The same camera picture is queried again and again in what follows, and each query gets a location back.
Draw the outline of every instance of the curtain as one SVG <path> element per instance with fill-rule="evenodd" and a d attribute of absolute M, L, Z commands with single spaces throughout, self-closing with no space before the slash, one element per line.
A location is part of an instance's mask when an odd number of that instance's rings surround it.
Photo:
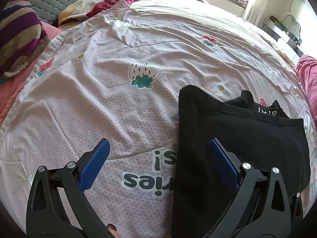
<path fill-rule="evenodd" d="M 258 25 L 267 6 L 268 0 L 249 0 L 243 18 L 254 25 Z"/>

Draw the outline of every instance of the red fingernail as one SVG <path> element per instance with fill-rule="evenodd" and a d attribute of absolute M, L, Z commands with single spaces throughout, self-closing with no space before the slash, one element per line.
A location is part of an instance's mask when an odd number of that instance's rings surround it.
<path fill-rule="evenodd" d="M 117 231 L 117 228 L 116 228 L 115 225 L 113 225 L 113 224 L 108 224 L 108 225 L 107 225 L 107 228 L 108 228 L 108 229 L 112 229 L 112 230 L 114 230 L 114 231 Z"/>

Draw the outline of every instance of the folded black shirt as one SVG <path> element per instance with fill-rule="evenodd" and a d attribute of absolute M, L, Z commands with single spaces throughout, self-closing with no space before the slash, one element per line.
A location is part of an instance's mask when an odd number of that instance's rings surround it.
<path fill-rule="evenodd" d="M 207 146 L 213 138 L 256 169 L 279 168 L 289 197 L 309 183 L 303 119 L 287 118 L 277 102 L 269 107 L 277 111 L 276 115 L 258 112 L 255 106 L 260 105 L 251 103 L 249 94 L 242 98 L 246 103 L 238 98 L 237 103 L 231 100 L 226 104 L 196 86 L 180 90 L 173 238 L 204 237 L 233 198 L 207 156 Z"/>

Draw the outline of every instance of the white sheet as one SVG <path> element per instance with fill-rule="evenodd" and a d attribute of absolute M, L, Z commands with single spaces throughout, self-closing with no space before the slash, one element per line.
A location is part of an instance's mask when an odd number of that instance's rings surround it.
<path fill-rule="evenodd" d="M 310 185 L 302 192 L 304 213 L 312 206 L 316 132 L 298 78 L 240 18 L 196 1 L 173 1 L 178 2 L 173 9 L 166 0 L 133 4 L 161 14 L 128 8 L 102 12 L 61 33 L 42 54 L 0 129 L 2 188 L 22 228 L 37 167 L 62 167 L 106 137 L 109 160 L 87 192 L 93 208 L 123 238 L 169 237 L 172 193 L 157 198 L 154 188 L 128 189 L 124 174 L 162 176 L 168 184 L 174 168 L 162 163 L 156 171 L 155 151 L 163 162 L 164 152 L 177 151 L 178 92 L 188 84 L 222 101 L 248 89 L 256 102 L 277 99 L 288 116 L 303 118 L 312 166 Z M 193 17 L 208 25 L 189 20 Z M 204 44 L 204 35 L 217 45 Z M 53 57 L 52 66 L 36 78 L 40 65 Z M 145 61 L 152 74 L 162 73 L 151 88 L 138 88 L 131 85 L 130 66 Z M 225 86 L 225 94 L 216 83 Z"/>

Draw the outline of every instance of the purple striped cushion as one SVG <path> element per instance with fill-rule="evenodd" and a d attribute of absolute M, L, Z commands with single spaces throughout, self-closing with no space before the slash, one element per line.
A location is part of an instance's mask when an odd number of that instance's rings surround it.
<path fill-rule="evenodd" d="M 49 38 L 30 0 L 9 0 L 0 14 L 0 82 L 19 73 Z"/>

